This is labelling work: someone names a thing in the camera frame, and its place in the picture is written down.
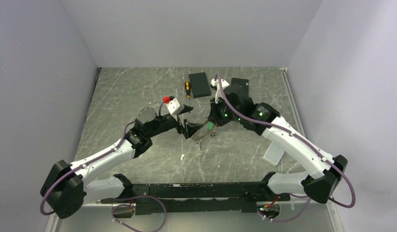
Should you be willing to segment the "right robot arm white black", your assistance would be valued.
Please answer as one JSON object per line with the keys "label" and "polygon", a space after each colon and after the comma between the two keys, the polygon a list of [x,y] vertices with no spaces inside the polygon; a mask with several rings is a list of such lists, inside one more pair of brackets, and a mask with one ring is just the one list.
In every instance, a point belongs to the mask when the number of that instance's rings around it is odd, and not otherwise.
{"label": "right robot arm white black", "polygon": [[344,156],[334,157],[311,144],[269,104],[253,103],[241,86],[230,85],[225,80],[221,83],[212,80],[211,86],[216,94],[210,101],[208,121],[217,127],[229,122],[240,123],[245,129],[270,140],[305,170],[294,174],[269,174],[266,184],[260,187],[264,200],[271,201],[282,193],[305,194],[318,203],[333,200],[333,191],[345,177],[343,172],[348,160]]}

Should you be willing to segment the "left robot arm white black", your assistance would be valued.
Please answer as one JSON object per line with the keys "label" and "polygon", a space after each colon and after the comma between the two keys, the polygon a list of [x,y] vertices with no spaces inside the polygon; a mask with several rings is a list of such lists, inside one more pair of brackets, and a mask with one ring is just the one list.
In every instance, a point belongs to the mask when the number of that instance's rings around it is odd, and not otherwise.
{"label": "left robot arm white black", "polygon": [[84,204],[106,198],[116,198],[126,203],[132,198],[132,183],[122,174],[104,180],[96,180],[113,167],[142,155],[152,146],[152,138],[175,129],[184,138],[191,138],[204,125],[180,120],[179,115],[193,108],[182,104],[165,105],[169,113],[162,115],[154,108],[139,111],[134,121],[127,123],[121,137],[107,148],[87,158],[66,163],[56,162],[41,190],[40,213],[56,214],[64,219],[73,215]]}

